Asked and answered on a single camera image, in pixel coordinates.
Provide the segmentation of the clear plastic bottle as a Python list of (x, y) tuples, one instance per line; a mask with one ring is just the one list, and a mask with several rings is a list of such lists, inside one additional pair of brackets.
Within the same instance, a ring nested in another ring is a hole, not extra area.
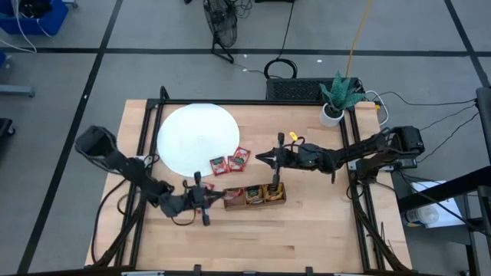
[(431, 205), (411, 209), (401, 214), (402, 222), (409, 227), (425, 226), (439, 220), (439, 212)]

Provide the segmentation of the white paper sheet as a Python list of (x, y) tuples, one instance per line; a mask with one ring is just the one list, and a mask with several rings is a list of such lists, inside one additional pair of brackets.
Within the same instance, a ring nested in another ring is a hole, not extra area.
[(457, 207), (454, 198), (445, 199), (442, 202), (433, 203), (430, 205), (433, 206), (439, 212), (440, 218), (435, 223), (425, 225), (424, 226), (425, 228), (441, 228), (441, 227), (448, 227), (448, 226), (463, 225), (463, 222), (455, 216), (458, 215), (459, 217), (462, 217), (462, 214), (459, 208)]

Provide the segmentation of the black floor fan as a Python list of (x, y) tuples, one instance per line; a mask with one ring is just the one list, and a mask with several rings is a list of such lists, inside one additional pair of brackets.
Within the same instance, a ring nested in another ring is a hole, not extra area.
[(203, 0), (203, 9), (213, 36), (211, 52), (230, 64), (234, 58), (229, 53), (237, 39), (237, 16), (231, 0)]

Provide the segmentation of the white plant pot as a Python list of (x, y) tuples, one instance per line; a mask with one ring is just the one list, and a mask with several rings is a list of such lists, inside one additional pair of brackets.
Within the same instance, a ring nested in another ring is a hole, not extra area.
[(319, 120), (325, 127), (336, 127), (343, 118), (344, 110), (333, 111), (327, 103), (324, 104), (319, 115)]

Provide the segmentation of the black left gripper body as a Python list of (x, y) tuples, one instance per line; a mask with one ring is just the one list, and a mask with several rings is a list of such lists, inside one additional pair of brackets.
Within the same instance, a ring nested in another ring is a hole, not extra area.
[(202, 184), (200, 171), (195, 172), (193, 178), (195, 185), (186, 187), (186, 208), (193, 211), (200, 209), (203, 224), (210, 226), (211, 221), (208, 208), (211, 206), (211, 200), (208, 197), (211, 195), (211, 192)]

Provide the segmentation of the black computer tower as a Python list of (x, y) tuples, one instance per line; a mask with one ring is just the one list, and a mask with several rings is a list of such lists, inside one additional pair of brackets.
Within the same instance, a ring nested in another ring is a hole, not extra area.
[(266, 100), (293, 102), (322, 102), (321, 85), (331, 89), (333, 78), (269, 79), (266, 81)]

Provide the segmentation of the black side table frame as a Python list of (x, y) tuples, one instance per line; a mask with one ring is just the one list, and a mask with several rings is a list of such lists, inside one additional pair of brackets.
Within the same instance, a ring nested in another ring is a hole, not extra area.
[(469, 264), (469, 276), (478, 276), (479, 260), (476, 256), (477, 232), (486, 237), (489, 256), (491, 257), (491, 86), (476, 89), (476, 105), (483, 128), (489, 165), (452, 179), (422, 192), (403, 197), (399, 201), (400, 210), (410, 211), (430, 204), (437, 204), (456, 196), (473, 196), (479, 203), (481, 216), (462, 218), (455, 216), (466, 226), (469, 241), (466, 243), (466, 255)]

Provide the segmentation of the green snake plant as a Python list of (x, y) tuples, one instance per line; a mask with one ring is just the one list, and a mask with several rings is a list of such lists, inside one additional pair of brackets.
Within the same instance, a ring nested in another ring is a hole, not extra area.
[(355, 106), (364, 99), (364, 93), (357, 92), (350, 87), (350, 78), (343, 78), (339, 71), (336, 72), (329, 90), (324, 84), (319, 84), (321, 98), (325, 104), (323, 111), (331, 118), (340, 117), (342, 112)]

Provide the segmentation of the wooden three-compartment tray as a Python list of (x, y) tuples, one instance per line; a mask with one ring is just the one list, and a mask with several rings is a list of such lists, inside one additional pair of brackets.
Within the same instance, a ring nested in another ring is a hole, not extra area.
[(256, 185), (256, 186), (261, 186), (262, 187), (262, 192), (261, 195), (263, 196), (264, 202), (261, 204), (256, 204), (256, 205), (247, 205), (246, 204), (246, 187), (240, 187), (240, 189), (243, 189), (243, 194), (240, 197), (234, 198), (232, 200), (224, 200), (224, 209), (226, 211), (235, 211), (235, 210), (245, 210), (245, 209), (258, 209), (258, 208), (263, 208), (263, 207), (269, 207), (272, 205), (281, 205), (286, 203), (286, 192), (285, 192), (285, 186), (282, 182), (282, 193), (283, 193), (283, 200), (278, 200), (274, 202), (267, 202), (265, 200), (265, 195), (267, 193), (266, 191), (266, 186), (268, 184), (261, 184), (261, 185)]

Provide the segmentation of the blue plastic bin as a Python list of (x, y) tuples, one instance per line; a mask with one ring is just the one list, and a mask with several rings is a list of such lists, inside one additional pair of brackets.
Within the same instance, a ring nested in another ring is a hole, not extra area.
[(9, 35), (54, 36), (61, 28), (68, 8), (62, 0), (0, 0), (0, 29)]

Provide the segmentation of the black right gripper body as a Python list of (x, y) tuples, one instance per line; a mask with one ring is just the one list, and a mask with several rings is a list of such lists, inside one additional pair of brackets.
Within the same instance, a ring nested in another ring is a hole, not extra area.
[(305, 138), (300, 136), (290, 144), (285, 144), (285, 134), (278, 133), (278, 145), (273, 150), (273, 182), (279, 183), (281, 168), (300, 169), (300, 149), (305, 145)]

